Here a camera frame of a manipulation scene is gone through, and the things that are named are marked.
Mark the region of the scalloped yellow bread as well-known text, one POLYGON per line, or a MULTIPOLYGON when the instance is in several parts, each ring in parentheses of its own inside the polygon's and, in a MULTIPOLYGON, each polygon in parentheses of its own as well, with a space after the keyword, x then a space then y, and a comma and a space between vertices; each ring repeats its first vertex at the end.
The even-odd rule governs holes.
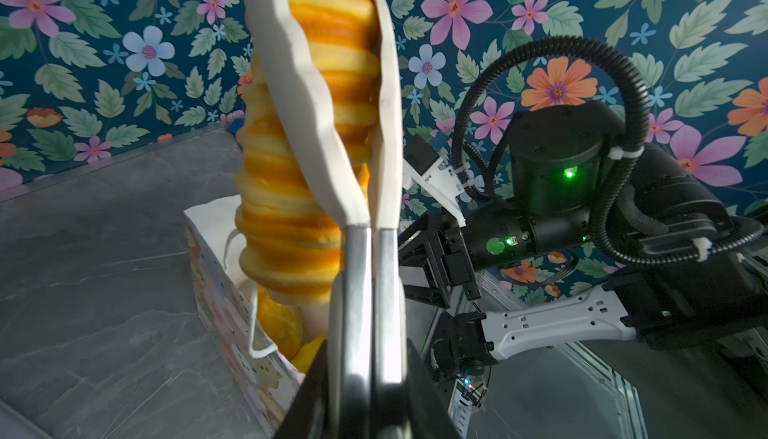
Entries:
POLYGON ((292 365, 302 374, 306 374, 317 356, 320 347, 327 341, 327 335, 321 334, 304 344, 291 359, 292 365))

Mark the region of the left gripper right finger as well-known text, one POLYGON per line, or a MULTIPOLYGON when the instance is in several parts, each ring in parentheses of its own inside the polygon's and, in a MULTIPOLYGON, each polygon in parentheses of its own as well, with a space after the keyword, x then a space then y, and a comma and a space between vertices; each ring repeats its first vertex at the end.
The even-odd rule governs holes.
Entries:
POLYGON ((389 6, 386 0, 372 1, 379 27, 380 78, 376 93, 379 122, 372 134, 368 187, 372 220, 369 436, 406 438, 406 311, 397 243, 403 176, 401 85, 389 6))

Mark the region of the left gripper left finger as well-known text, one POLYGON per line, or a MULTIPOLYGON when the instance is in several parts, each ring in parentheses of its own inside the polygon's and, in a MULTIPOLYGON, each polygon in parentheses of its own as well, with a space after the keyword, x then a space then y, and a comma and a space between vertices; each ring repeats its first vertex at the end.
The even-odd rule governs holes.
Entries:
POLYGON ((370 214, 352 160, 335 128, 330 86, 318 66, 323 46, 362 64, 374 44, 372 0, 245 0, 270 97, 319 207, 341 228, 341 264, 331 292, 327 432, 369 438, 372 279, 370 214))

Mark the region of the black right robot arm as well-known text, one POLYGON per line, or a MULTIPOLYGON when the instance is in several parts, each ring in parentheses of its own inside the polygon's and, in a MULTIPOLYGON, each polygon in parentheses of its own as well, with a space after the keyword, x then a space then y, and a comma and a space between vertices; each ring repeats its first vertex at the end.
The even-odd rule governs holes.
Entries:
POLYGON ((427 366, 435 381, 472 377, 517 354, 583 340, 641 340, 687 348, 767 321, 767 294, 738 252, 761 240, 765 217, 729 214, 691 170, 646 142, 648 92, 636 66, 584 37, 526 43, 481 72, 466 94, 448 158, 422 138, 404 171, 441 204, 399 237, 402 265, 425 286, 408 299, 441 316, 427 366), (599 102, 531 106, 513 115, 489 161, 465 141, 480 96, 504 73, 539 57, 577 58, 602 69, 625 112, 599 102), (452 313, 455 290, 479 299, 481 272, 592 244, 619 264, 598 285, 519 313, 452 313))

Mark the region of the oval orange bread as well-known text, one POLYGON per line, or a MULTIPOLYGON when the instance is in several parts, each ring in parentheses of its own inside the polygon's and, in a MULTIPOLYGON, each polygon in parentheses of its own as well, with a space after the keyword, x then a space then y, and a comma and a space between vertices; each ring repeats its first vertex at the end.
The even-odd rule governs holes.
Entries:
POLYGON ((257 320, 283 356, 292 359, 299 352, 303 345, 304 328, 298 308, 271 300, 260 302, 257 320))

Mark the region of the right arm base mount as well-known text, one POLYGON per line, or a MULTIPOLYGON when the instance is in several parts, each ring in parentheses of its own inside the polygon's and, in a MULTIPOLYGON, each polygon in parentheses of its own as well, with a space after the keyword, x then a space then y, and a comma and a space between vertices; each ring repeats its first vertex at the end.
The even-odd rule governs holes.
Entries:
POLYGON ((447 414, 460 438, 466 438, 472 416, 484 405, 488 392, 484 375, 464 375, 449 379, 447 414))

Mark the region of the white cartoon paper bag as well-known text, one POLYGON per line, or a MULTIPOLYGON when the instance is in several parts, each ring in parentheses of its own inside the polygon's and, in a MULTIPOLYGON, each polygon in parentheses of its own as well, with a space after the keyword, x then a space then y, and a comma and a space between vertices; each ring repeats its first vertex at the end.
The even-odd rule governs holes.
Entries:
MULTIPOLYGON (((187 245, 200 319, 253 416, 273 437, 305 374, 278 351, 257 320, 259 303, 275 300, 240 267, 239 257, 246 247, 236 227, 240 205, 239 196, 230 196, 185 210, 187 245)), ((291 307, 301 312, 303 345, 327 334, 327 302, 291 307)))

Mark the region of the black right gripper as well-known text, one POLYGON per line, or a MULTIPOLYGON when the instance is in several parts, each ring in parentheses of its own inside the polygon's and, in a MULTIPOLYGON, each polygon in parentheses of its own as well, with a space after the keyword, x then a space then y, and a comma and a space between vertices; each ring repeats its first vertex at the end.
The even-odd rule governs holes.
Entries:
POLYGON ((468 301, 480 298, 476 273, 458 221, 447 211, 425 213, 398 236, 399 265, 420 268, 427 286, 406 285, 405 297, 441 309, 459 288, 468 301))

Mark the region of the ribbed spiral bread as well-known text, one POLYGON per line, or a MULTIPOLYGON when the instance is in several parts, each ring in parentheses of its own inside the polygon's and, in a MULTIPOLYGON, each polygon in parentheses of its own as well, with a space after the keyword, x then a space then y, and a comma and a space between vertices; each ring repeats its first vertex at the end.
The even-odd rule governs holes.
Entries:
POLYGON ((325 304, 342 231, 364 225, 378 124, 373 0, 244 0, 255 56, 237 139, 246 276, 285 305, 325 304))

